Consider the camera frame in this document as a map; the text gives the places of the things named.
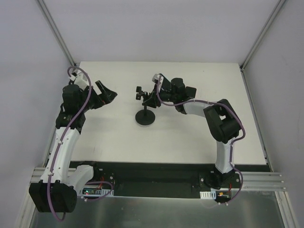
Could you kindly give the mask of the black phone stand two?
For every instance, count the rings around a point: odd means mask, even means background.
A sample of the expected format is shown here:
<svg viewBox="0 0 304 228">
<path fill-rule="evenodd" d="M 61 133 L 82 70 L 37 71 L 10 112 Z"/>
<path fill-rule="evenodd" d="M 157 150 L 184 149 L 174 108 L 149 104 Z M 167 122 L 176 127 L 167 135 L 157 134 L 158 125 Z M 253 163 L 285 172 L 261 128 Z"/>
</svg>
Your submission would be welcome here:
<svg viewBox="0 0 304 228">
<path fill-rule="evenodd" d="M 141 100 L 143 98 L 143 102 L 146 102 L 149 98 L 147 92 L 142 90 L 141 86 L 136 87 L 136 100 Z M 154 123 L 155 114 L 153 111 L 147 109 L 147 105 L 143 105 L 143 109 L 138 111 L 135 115 L 136 122 L 141 126 L 148 126 Z"/>
</svg>

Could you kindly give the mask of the pink case phone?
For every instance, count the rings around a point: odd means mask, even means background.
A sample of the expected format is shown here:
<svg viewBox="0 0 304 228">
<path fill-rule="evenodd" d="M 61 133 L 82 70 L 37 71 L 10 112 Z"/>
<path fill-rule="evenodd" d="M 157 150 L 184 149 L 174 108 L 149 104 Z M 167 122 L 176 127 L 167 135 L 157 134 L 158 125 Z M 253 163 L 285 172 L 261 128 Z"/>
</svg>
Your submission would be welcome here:
<svg viewBox="0 0 304 228">
<path fill-rule="evenodd" d="M 193 99 L 196 96 L 197 89 L 194 87 L 185 87 L 185 93 L 188 99 Z"/>
</svg>

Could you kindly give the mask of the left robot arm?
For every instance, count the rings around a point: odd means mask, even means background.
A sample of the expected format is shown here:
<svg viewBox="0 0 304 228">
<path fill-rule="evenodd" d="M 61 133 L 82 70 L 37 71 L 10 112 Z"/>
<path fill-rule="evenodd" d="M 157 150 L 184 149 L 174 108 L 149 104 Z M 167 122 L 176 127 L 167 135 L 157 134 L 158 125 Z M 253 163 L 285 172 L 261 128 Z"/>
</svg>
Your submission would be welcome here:
<svg viewBox="0 0 304 228">
<path fill-rule="evenodd" d="M 103 179 L 95 162 L 82 162 L 73 174 L 68 174 L 73 150 L 86 121 L 85 113 L 111 103 L 117 96 L 100 81 L 95 84 L 100 94 L 90 85 L 81 88 L 70 83 L 63 88 L 53 150 L 39 181 L 29 187 L 29 194 L 39 212 L 73 212 L 83 187 L 87 183 L 95 185 Z"/>
</svg>

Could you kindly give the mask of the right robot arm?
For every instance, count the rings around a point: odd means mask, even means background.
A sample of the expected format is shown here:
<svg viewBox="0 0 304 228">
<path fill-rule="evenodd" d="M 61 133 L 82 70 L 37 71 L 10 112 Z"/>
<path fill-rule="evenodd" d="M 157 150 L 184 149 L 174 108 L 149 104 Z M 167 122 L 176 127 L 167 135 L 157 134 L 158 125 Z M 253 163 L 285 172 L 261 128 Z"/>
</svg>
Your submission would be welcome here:
<svg viewBox="0 0 304 228">
<path fill-rule="evenodd" d="M 197 89 L 185 86 L 182 78 L 168 80 L 163 74 L 155 74 L 152 81 L 154 88 L 150 93 L 142 91 L 139 86 L 136 88 L 136 99 L 143 100 L 143 117 L 153 114 L 147 107 L 157 108 L 163 104 L 175 107 L 181 114 L 205 118 L 209 131 L 216 140 L 217 156 L 213 172 L 204 178 L 204 183 L 217 190 L 228 185 L 236 171 L 233 164 L 234 143 L 242 139 L 239 132 L 245 130 L 229 101 L 197 100 Z"/>
</svg>

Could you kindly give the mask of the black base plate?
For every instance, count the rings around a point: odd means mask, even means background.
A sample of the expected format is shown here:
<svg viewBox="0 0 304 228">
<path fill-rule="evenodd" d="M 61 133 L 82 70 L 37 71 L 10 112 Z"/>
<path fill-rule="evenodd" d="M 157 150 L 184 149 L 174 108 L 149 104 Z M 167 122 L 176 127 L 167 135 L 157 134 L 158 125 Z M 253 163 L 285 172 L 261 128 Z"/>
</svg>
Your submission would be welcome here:
<svg viewBox="0 0 304 228">
<path fill-rule="evenodd" d="M 212 164 L 72 161 L 70 168 L 92 165 L 94 184 L 113 196 L 198 199 L 211 189 L 239 190 L 238 172 L 221 177 Z"/>
</svg>

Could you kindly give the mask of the left aluminium frame post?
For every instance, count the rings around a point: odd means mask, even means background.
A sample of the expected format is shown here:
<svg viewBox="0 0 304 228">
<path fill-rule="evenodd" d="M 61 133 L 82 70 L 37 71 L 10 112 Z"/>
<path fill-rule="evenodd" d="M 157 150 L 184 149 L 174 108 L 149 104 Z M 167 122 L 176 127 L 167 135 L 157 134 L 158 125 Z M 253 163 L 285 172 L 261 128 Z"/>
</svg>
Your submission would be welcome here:
<svg viewBox="0 0 304 228">
<path fill-rule="evenodd" d="M 57 25 L 56 25 L 56 22 L 54 21 L 52 15 L 51 15 L 51 12 L 50 10 L 48 9 L 46 3 L 44 0 L 36 0 L 36 3 L 43 15 L 43 17 L 45 18 L 53 36 L 55 37 L 59 47 L 61 48 L 62 52 L 64 53 L 66 59 L 68 60 L 69 64 L 71 66 L 76 66 L 76 62 L 75 60 L 73 59 Z"/>
</svg>

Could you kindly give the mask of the aluminium frame post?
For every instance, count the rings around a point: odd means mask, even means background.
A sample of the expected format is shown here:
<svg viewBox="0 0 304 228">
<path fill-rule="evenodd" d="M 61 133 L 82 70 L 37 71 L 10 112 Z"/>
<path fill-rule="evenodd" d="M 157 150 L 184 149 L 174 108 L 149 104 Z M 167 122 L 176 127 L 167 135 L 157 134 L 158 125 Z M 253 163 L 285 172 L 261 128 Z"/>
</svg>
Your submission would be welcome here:
<svg viewBox="0 0 304 228">
<path fill-rule="evenodd" d="M 271 26 L 273 25 L 274 21 L 282 11 L 283 7 L 287 3 L 287 0 L 278 0 L 277 3 L 275 4 L 274 8 L 272 9 L 270 15 L 268 16 L 267 20 L 265 21 L 262 29 L 260 30 L 257 38 L 255 39 L 253 45 L 251 46 L 248 54 L 246 55 L 244 61 L 242 64 L 240 64 L 240 71 L 243 72 L 247 65 L 249 64 L 251 58 L 257 51 L 258 47 L 262 43 L 264 37 L 266 36 L 267 32 L 270 30 Z"/>
<path fill-rule="evenodd" d="M 55 37 L 59 47 L 61 48 L 62 52 L 64 53 L 66 59 L 68 60 L 69 64 L 71 66 L 76 66 L 76 62 L 75 60 L 73 59 L 57 25 L 56 25 L 56 22 L 54 21 L 52 15 L 51 15 L 51 12 L 50 10 L 48 9 L 46 3 L 44 0 L 36 0 L 36 3 L 43 15 L 43 17 L 45 18 L 53 36 Z"/>
</svg>

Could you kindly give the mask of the right aluminium frame post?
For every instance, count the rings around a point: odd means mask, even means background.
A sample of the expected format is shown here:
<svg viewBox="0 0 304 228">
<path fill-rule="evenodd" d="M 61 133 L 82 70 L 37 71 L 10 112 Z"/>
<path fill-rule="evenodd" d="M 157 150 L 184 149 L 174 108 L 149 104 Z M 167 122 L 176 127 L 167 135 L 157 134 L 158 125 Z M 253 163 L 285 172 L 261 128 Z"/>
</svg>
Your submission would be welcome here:
<svg viewBox="0 0 304 228">
<path fill-rule="evenodd" d="M 257 51 L 258 47 L 262 43 L 264 37 L 266 36 L 267 32 L 270 30 L 271 26 L 273 25 L 274 21 L 282 11 L 283 7 L 287 3 L 287 0 L 278 0 L 277 3 L 275 4 L 274 8 L 272 9 L 270 15 L 268 16 L 267 20 L 265 21 L 262 29 L 260 30 L 257 38 L 255 39 L 253 45 L 251 46 L 248 54 L 246 55 L 244 61 L 242 64 L 240 64 L 240 71 L 243 72 L 247 65 L 249 64 L 251 58 Z"/>
</svg>

